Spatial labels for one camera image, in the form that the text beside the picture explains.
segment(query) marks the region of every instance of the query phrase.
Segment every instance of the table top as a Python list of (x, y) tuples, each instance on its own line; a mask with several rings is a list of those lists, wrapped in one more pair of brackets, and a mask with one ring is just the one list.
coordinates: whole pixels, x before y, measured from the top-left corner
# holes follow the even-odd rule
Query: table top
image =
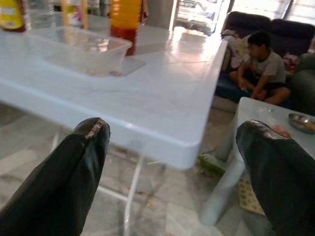
[[(107, 33), (108, 22), (94, 19), (92, 29)], [(132, 58), (146, 64), (95, 78), (37, 59), (23, 34), (0, 37), (1, 102), (68, 128), (101, 117), (111, 142), (176, 168), (194, 164), (226, 42), (141, 26)]]
[(261, 121), (270, 127), (280, 125), (289, 132), (291, 138), (294, 139), (310, 156), (315, 158), (315, 135), (303, 133), (293, 128), (288, 121), (288, 115), (290, 113), (299, 112), (243, 97), (238, 106), (236, 114), (237, 125), (235, 128), (250, 119)]

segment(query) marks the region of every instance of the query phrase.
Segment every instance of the metal bowl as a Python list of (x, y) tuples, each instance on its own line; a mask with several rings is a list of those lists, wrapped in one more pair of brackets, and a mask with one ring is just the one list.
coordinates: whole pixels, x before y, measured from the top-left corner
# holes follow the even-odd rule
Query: metal bowl
[(294, 128), (308, 134), (315, 134), (315, 119), (301, 114), (291, 113), (288, 116), (289, 123)]

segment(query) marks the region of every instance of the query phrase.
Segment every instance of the small white table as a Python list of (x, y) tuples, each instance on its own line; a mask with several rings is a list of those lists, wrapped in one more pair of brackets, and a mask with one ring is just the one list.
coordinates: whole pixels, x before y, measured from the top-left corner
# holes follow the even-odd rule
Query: small white table
[(204, 209), (200, 214), (200, 221), (206, 225), (215, 225), (233, 188), (237, 185), (244, 169), (244, 161), (236, 145), (237, 128), (247, 120), (255, 119), (270, 127), (280, 125), (284, 127), (311, 157), (315, 158), (315, 135), (306, 134), (293, 128), (288, 121), (290, 113), (298, 113), (279, 106), (243, 97), (238, 105), (235, 118), (228, 135), (217, 152), (217, 158), (226, 161), (232, 151), (234, 158), (211, 193)]
[[(90, 17), (89, 27), (108, 33), (109, 21)], [(110, 125), (110, 142), (141, 154), (128, 197), (99, 188), (127, 201), (127, 236), (144, 156), (178, 169), (195, 163), (226, 45), (140, 26), (132, 59), (146, 64), (124, 77), (94, 78), (39, 60), (23, 34), (0, 30), (0, 101), (70, 129), (101, 117)]]

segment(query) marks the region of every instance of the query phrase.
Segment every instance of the boy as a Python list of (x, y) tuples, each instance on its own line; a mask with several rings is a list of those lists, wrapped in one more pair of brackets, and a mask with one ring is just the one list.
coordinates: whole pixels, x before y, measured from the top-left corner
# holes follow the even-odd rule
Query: boy
[(270, 49), (270, 37), (263, 31), (248, 38), (250, 58), (237, 71), (230, 73), (231, 80), (242, 90), (252, 90), (251, 98), (279, 105), (290, 97), (285, 85), (285, 66), (282, 58)]

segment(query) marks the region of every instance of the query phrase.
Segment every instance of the floor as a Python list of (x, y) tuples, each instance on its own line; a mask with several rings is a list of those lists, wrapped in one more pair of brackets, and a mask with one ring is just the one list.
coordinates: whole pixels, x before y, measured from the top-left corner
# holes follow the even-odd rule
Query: floor
[[(203, 151), (220, 144), (233, 116), (231, 112), (211, 110)], [(0, 207), (49, 154), (57, 128), (47, 120), (0, 104)], [(136, 160), (135, 153), (111, 145), (100, 185), (126, 193)], [(216, 226), (202, 225), (198, 212), (219, 177), (205, 173), (198, 164), (186, 171), (166, 168), (162, 174), (162, 165), (150, 162), (146, 160), (132, 204), (133, 236), (235, 236), (244, 217), (259, 218), (240, 209), (235, 189)], [(97, 192), (82, 235), (122, 235), (123, 211), (123, 202)]]

